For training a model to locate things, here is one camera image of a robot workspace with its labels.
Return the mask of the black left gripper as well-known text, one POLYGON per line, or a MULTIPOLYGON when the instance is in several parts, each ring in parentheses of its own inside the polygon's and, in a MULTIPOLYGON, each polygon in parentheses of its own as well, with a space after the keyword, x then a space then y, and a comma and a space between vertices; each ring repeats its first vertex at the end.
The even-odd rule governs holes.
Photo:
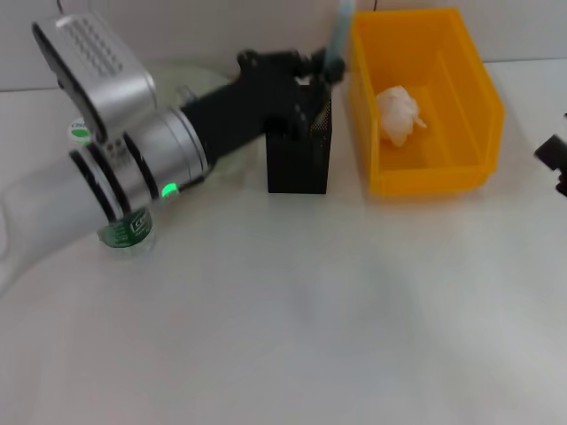
POLYGON ((326 49, 310 56, 244 50, 237 62, 240 74, 233 82, 181 108, 212 164, 274 128, 306 135, 326 120, 330 85, 340 83, 346 72, 344 59, 326 49), (322 77, 328 84, 298 83, 306 77, 322 77))

